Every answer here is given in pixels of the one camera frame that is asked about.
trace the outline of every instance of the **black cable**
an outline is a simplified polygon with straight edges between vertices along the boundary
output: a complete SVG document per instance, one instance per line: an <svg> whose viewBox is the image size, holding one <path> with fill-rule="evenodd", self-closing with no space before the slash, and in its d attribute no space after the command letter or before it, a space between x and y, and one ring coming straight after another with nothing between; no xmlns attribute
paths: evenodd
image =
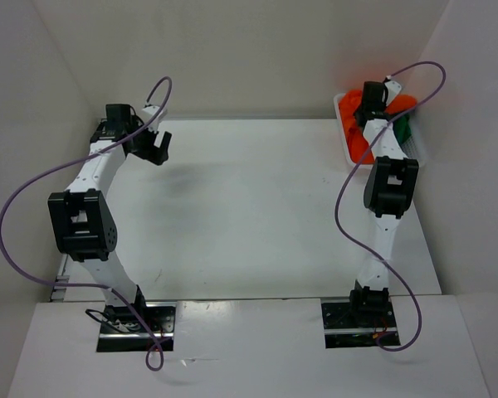
<svg viewBox="0 0 498 398"><path fill-rule="evenodd" d="M118 332L118 333L122 333L122 334L126 334L126 332L122 331L122 330L119 330L117 327L113 326L110 324L109 322L109 317L107 316L106 313L102 313L101 311L98 311L97 309L86 309L85 310L85 313L89 316L89 318L93 319L94 321L96 321L97 323L99 323L100 325L102 326L105 326L111 330L114 330L115 332ZM103 318L105 319L99 319L97 318L94 313L98 313L100 316L102 316Z"/></svg>

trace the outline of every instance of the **white table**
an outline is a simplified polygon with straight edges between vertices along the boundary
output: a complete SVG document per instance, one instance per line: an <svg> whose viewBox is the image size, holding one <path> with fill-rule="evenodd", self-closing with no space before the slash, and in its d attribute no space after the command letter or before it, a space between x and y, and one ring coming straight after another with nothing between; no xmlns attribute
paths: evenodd
<svg viewBox="0 0 498 398"><path fill-rule="evenodd" d="M349 172L335 120L168 121L170 159L161 167L129 156L108 202L117 252L146 299L256 299L348 296L366 254L334 223ZM348 231L369 242L363 205L368 172L343 203ZM393 265L416 294L441 290L412 206ZM80 266L71 282L91 282ZM392 295L407 294L391 278ZM68 289L65 301L103 300Z"/></svg>
<svg viewBox="0 0 498 398"><path fill-rule="evenodd" d="M419 298L422 335L405 352L325 349L318 299L181 302L173 352L151 372L143 352L96 353L85 308L38 304L9 398L487 397L457 301ZM409 297L393 298L400 337L415 332Z"/></svg>

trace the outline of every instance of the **cloth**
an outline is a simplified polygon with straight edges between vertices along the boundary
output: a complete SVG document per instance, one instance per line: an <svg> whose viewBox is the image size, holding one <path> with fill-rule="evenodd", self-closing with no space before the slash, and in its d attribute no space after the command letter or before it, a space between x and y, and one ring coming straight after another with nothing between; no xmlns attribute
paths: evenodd
<svg viewBox="0 0 498 398"><path fill-rule="evenodd" d="M356 124L354 111L359 107L362 101L362 90L351 90L339 101L339 115L345 132L345 139L349 147L350 159L357 163L362 157L369 144L362 135L361 130ZM406 109L412 108L417 104L417 100L411 95L400 94L389 104L386 109L388 114L399 114ZM393 131L399 144L403 144L411 137L411 129L409 128L409 117L405 115L393 125ZM373 154L370 153L364 160L364 164L373 164Z"/></svg>

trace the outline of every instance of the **red cloth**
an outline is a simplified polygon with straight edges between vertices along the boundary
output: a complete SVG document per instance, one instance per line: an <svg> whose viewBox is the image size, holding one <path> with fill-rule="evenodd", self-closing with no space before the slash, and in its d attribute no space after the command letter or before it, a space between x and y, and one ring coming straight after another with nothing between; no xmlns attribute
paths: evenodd
<svg viewBox="0 0 498 398"><path fill-rule="evenodd" d="M362 101L362 90L351 90L339 101L339 115L341 116L341 123L347 139L347 146L349 147L350 159L357 163L362 157L365 150L369 147L365 141L361 130L356 124L354 118L354 111L359 107ZM400 94L389 104L386 112L388 114L398 114L406 109L417 104L417 100L411 95ZM373 154L370 153L364 160L364 164L373 164Z"/></svg>

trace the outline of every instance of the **wall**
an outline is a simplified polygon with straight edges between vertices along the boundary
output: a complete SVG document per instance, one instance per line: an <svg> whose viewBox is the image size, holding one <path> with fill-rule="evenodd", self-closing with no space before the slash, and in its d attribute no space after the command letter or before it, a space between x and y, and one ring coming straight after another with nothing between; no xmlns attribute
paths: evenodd
<svg viewBox="0 0 498 398"><path fill-rule="evenodd" d="M0 1L0 208L37 172L87 150L94 119L36 9L28 0ZM59 256L46 199L74 170L22 194L5 224L12 256L51 279ZM0 397L6 396L35 303L47 291L23 280L0 255Z"/></svg>
<svg viewBox="0 0 498 398"><path fill-rule="evenodd" d="M498 397L498 0L452 0L423 59L447 85L419 111L428 151L416 204L443 291L459 294L491 395ZM439 74L423 67L408 89Z"/></svg>
<svg viewBox="0 0 498 398"><path fill-rule="evenodd" d="M171 115L332 117L332 98L415 61L447 0L34 0L103 114L174 78Z"/></svg>

